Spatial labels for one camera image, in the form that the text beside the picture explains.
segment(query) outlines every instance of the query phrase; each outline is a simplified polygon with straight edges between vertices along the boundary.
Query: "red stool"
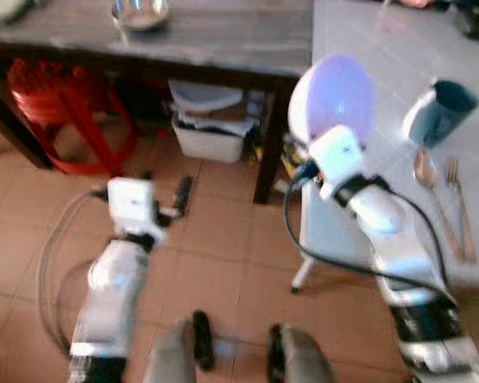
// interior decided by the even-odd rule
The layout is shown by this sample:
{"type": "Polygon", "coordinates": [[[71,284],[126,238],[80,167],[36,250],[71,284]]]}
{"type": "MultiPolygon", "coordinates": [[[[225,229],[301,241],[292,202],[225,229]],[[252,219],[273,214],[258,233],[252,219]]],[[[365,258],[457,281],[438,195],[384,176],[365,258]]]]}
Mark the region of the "red stool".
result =
{"type": "Polygon", "coordinates": [[[123,174],[121,163],[135,149],[139,129],[104,78],[80,68],[18,59],[10,68],[8,80],[32,133],[59,169],[69,174],[123,174]],[[117,152],[107,145],[93,119],[92,113],[101,111],[117,112],[129,126],[129,134],[117,152]],[[53,143],[67,124],[76,128],[97,162],[75,164],[62,160],[53,143]]]}

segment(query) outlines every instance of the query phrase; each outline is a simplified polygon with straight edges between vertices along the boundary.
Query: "table leg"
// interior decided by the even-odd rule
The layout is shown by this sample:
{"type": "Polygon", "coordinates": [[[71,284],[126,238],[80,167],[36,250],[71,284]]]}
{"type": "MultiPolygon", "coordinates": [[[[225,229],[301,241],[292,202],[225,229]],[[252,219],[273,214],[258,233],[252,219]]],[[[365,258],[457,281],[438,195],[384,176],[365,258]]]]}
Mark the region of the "table leg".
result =
{"type": "Polygon", "coordinates": [[[287,108],[293,88],[294,84],[281,83],[275,91],[270,123],[266,131],[263,159],[255,186],[254,203],[265,204],[268,201],[283,150],[283,134],[287,131],[287,108]]]}
{"type": "Polygon", "coordinates": [[[38,168],[52,168],[53,164],[30,130],[0,99],[0,133],[38,168]]]}

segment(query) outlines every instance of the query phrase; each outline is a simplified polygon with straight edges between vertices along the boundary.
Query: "metal bowl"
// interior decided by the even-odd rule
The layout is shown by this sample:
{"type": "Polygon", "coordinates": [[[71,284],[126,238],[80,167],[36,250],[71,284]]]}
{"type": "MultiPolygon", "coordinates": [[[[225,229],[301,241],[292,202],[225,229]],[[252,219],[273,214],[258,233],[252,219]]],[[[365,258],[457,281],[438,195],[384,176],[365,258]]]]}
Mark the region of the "metal bowl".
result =
{"type": "Polygon", "coordinates": [[[168,16],[167,0],[115,0],[115,25],[127,30],[150,30],[163,25],[168,16]]]}

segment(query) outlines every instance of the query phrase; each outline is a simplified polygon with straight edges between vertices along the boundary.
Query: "metal spoon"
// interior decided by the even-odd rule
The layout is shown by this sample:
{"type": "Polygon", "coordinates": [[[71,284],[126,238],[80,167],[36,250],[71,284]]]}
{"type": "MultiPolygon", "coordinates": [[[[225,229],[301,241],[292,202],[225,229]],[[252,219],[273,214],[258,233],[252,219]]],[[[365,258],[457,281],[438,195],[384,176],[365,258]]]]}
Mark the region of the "metal spoon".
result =
{"type": "Polygon", "coordinates": [[[438,182],[437,165],[424,150],[421,150],[415,157],[414,176],[415,179],[420,183],[420,185],[430,191],[430,194],[433,197],[433,201],[437,206],[438,213],[440,214],[441,221],[444,225],[445,236],[447,237],[447,241],[449,242],[450,249],[453,252],[454,256],[458,261],[462,263],[466,262],[463,255],[463,250],[461,249],[461,246],[457,241],[456,235],[454,234],[453,228],[450,226],[449,220],[445,216],[444,209],[441,206],[440,200],[437,197],[437,193],[435,193],[434,191],[434,187],[438,182]]]}

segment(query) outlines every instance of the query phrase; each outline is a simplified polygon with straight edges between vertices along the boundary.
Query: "fork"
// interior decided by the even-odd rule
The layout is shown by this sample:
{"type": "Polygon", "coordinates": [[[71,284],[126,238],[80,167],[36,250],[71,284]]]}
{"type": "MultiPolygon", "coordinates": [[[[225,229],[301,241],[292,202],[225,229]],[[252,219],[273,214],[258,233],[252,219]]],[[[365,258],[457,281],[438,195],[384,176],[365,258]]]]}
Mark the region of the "fork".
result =
{"type": "Polygon", "coordinates": [[[465,199],[463,198],[463,191],[461,190],[461,181],[458,178],[458,158],[450,157],[447,169],[445,170],[445,179],[447,184],[454,189],[460,200],[461,209],[461,229],[463,231],[463,255],[465,261],[469,263],[476,262],[476,252],[473,246],[472,230],[470,229],[469,216],[466,211],[465,199]]]}

